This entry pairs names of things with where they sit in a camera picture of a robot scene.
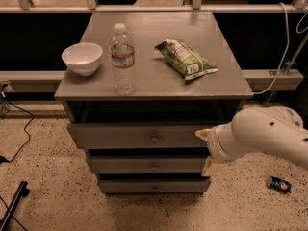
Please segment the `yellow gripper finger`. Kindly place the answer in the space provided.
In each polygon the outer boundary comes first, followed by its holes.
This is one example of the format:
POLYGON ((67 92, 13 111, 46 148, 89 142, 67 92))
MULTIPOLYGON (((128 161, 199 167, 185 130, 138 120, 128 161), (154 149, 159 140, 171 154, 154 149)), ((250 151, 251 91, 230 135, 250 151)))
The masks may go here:
POLYGON ((202 169, 201 175, 205 177, 210 177, 226 167, 228 167, 228 164, 217 162, 214 160, 213 157, 209 156, 205 160, 205 164, 202 169))
POLYGON ((210 129, 201 129, 201 130, 197 130, 195 132, 195 135, 199 137, 200 139, 207 141, 209 139, 210 132, 211 132, 210 129))

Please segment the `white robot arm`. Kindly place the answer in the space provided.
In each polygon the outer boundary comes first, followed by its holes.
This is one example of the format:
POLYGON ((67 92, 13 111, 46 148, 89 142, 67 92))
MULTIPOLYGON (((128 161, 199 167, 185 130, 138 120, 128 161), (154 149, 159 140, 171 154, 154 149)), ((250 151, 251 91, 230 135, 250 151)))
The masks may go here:
POLYGON ((289 107, 247 107, 227 124, 200 129, 210 156, 202 176, 211 176, 246 154, 264 153, 308 169, 308 130, 299 113, 289 107))

